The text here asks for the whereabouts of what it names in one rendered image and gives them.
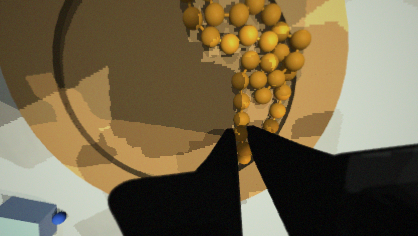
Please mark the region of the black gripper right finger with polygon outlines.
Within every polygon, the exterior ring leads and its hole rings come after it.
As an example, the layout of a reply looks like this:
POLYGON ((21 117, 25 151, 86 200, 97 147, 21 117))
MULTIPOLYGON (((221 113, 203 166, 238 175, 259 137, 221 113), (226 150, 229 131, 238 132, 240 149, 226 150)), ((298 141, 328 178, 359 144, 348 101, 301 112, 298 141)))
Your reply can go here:
POLYGON ((418 182, 418 143, 333 155, 254 125, 247 132, 288 236, 348 236, 363 188, 418 182))

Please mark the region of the tan round bead board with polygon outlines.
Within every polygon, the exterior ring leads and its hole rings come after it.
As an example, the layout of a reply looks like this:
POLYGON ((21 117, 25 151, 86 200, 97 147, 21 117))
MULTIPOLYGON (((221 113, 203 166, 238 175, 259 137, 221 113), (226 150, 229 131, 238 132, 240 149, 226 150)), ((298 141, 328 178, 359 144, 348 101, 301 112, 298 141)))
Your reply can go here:
MULTIPOLYGON (((346 76, 345 0, 269 4, 289 35, 311 35, 274 134, 313 148, 346 76)), ((257 40, 233 54, 204 46, 202 30, 183 23, 186 9, 180 0, 0 0, 0 67, 17 109, 64 166, 108 194, 130 179, 195 171, 237 127, 231 80, 243 54, 271 53, 257 40)))

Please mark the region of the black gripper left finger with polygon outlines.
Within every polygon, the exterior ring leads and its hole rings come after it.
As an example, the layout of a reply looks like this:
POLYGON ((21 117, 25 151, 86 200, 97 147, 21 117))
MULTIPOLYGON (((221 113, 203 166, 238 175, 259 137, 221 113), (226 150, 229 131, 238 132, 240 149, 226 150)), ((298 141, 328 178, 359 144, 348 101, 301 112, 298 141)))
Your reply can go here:
POLYGON ((236 137, 226 129, 191 172, 135 178, 117 185, 109 208, 123 236, 133 231, 218 222, 243 236, 236 137))

